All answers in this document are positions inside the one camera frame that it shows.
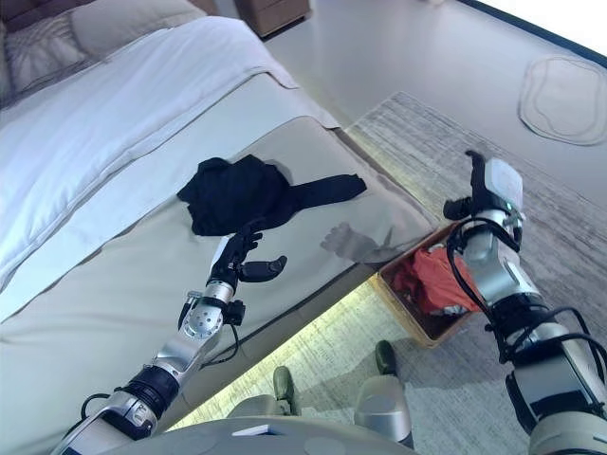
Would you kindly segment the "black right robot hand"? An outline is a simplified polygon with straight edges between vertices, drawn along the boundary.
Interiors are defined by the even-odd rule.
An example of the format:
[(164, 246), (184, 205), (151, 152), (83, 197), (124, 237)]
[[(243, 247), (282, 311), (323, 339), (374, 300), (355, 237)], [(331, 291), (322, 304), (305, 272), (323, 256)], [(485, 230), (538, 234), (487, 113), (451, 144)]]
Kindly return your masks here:
[(447, 200), (443, 215), (457, 221), (496, 212), (523, 220), (523, 179), (519, 173), (500, 158), (486, 158), (473, 150), (465, 155), (472, 164), (471, 195)]

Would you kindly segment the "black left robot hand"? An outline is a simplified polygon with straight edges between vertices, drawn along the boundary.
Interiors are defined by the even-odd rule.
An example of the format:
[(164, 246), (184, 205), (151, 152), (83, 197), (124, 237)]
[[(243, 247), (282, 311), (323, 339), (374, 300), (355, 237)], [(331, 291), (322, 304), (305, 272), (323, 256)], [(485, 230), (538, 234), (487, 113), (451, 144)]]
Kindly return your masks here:
[(285, 269), (287, 257), (282, 255), (273, 261), (249, 261), (248, 254), (262, 240), (263, 233), (257, 222), (241, 227), (226, 242), (217, 260), (212, 264), (208, 282), (220, 281), (233, 289), (239, 282), (269, 282)]

